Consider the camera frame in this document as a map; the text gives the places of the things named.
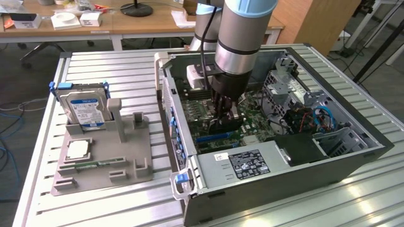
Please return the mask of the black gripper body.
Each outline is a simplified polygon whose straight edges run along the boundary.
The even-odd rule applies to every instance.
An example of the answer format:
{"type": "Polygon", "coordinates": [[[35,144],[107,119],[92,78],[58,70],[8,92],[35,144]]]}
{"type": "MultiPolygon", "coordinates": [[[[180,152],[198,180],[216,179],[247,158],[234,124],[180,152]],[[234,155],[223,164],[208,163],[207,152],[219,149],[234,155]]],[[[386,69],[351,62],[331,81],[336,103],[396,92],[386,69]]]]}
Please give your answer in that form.
{"type": "Polygon", "coordinates": [[[214,75],[212,89],[222,96],[228,97],[232,101],[239,100],[246,92],[250,82],[251,72],[243,74],[222,73],[214,75]]]}

